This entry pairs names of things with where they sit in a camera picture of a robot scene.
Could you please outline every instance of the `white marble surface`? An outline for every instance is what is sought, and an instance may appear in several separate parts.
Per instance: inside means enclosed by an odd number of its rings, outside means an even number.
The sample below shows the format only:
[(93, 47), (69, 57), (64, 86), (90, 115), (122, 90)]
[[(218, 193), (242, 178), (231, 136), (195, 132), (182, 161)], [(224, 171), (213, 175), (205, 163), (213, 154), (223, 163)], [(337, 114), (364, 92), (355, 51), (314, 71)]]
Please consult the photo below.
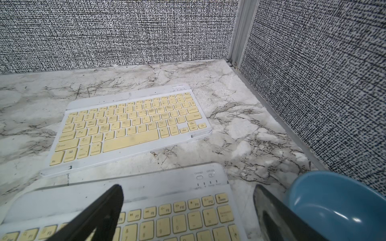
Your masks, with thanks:
[[(213, 134), (205, 139), (51, 179), (39, 176), (69, 102), (188, 83)], [(222, 164), (251, 240), (260, 240), (252, 193), (274, 195), (315, 170), (224, 60), (162, 63), (0, 76), (0, 219), (21, 194), (51, 185), (141, 174), (214, 161)]]

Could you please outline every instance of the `wireless keyboard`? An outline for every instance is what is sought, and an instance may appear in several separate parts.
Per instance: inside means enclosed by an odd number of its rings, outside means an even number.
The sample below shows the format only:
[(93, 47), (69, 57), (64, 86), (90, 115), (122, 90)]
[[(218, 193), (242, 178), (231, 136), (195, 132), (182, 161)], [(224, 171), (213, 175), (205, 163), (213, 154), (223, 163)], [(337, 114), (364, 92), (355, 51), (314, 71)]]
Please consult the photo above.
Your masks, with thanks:
[(40, 174), (62, 175), (211, 132), (187, 84), (80, 99), (67, 106)]
[(26, 193), (8, 211), (0, 237), (49, 238), (114, 184), (124, 193), (114, 241), (247, 240), (227, 176), (217, 163)]

